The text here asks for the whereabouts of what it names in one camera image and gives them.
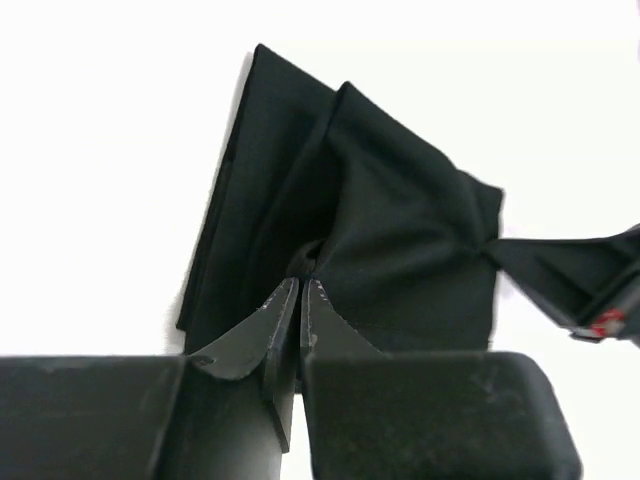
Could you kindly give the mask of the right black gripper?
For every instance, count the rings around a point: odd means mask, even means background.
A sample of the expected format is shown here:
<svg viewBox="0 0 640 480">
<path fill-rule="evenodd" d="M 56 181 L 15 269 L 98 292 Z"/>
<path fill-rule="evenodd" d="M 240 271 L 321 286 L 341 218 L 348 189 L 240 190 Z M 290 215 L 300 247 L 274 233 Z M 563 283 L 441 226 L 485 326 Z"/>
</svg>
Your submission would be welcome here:
<svg viewBox="0 0 640 480">
<path fill-rule="evenodd" d="M 574 339 L 639 346 L 639 229 L 593 239 L 499 239 L 488 256 Z"/>
</svg>

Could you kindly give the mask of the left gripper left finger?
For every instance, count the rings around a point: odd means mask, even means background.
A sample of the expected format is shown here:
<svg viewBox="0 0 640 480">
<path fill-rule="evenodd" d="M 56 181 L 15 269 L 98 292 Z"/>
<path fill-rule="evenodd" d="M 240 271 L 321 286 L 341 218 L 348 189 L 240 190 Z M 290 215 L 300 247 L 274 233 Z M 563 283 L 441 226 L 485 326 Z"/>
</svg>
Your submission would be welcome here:
<svg viewBox="0 0 640 480">
<path fill-rule="evenodd" d="M 299 293 L 190 355 L 1 361 L 5 479 L 276 479 L 289 450 Z"/>
</svg>

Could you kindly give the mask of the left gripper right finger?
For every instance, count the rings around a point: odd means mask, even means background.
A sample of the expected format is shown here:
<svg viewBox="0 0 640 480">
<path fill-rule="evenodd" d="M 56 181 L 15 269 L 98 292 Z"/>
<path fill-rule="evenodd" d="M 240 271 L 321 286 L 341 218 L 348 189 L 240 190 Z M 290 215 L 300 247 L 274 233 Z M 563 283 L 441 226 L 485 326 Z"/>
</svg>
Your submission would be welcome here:
<svg viewBox="0 0 640 480">
<path fill-rule="evenodd" d="M 553 387 L 514 352 L 384 353 L 310 281 L 303 398 L 317 479 L 578 479 Z"/>
</svg>

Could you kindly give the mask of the black tank top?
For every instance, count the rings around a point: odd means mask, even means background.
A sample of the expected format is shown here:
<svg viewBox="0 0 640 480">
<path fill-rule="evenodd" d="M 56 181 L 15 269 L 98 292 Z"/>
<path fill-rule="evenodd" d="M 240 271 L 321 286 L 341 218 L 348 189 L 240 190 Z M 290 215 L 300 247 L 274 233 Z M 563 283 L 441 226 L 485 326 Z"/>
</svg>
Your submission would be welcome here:
<svg viewBox="0 0 640 480">
<path fill-rule="evenodd" d="M 296 277 L 320 282 L 379 350 L 484 350 L 501 204 L 354 85 L 332 89 L 258 45 L 177 321 L 185 349 Z"/>
</svg>

